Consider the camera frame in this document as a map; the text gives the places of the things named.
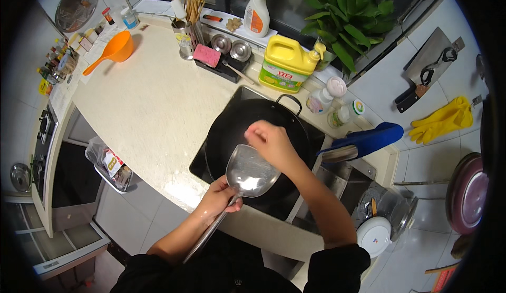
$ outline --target blue oven mitt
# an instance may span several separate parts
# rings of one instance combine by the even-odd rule
[[[357,158],[361,158],[389,144],[395,143],[402,138],[403,134],[404,130],[400,125],[383,122],[370,131],[351,132],[346,138],[336,139],[332,142],[330,148],[320,150],[316,155],[340,147],[355,145],[358,149]]]

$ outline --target potted plant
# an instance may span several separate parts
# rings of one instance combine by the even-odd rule
[[[343,64],[343,73],[356,73],[354,61],[366,56],[372,45],[383,41],[382,34],[390,31],[395,21],[389,17],[394,2],[384,0],[305,0],[319,12],[305,20],[310,21],[302,34],[316,33],[318,41],[327,47],[323,61],[317,65],[321,71],[336,57]]]

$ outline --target pink sponge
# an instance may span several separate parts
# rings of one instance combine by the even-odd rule
[[[193,52],[193,59],[199,60],[212,68],[216,68],[220,61],[221,52],[198,44]]]

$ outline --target black shirt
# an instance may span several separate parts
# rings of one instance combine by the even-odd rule
[[[116,292],[282,292],[300,290],[277,272],[265,268],[254,251],[217,250],[187,264],[172,267],[156,255],[138,254],[126,265]],[[360,274],[369,254],[356,244],[315,252],[311,256],[304,293],[358,292]]]

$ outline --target hand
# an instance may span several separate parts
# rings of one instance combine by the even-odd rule
[[[297,155],[284,127],[259,120],[249,126],[244,137],[265,160],[288,177],[306,166]]]
[[[227,207],[230,198],[236,194],[237,190],[227,184],[225,176],[221,176],[209,185],[209,189],[204,194],[197,208],[193,211],[193,214],[198,216],[209,226],[215,220],[215,217],[223,210],[228,213],[233,213],[241,209],[241,197],[239,197],[233,205]]]

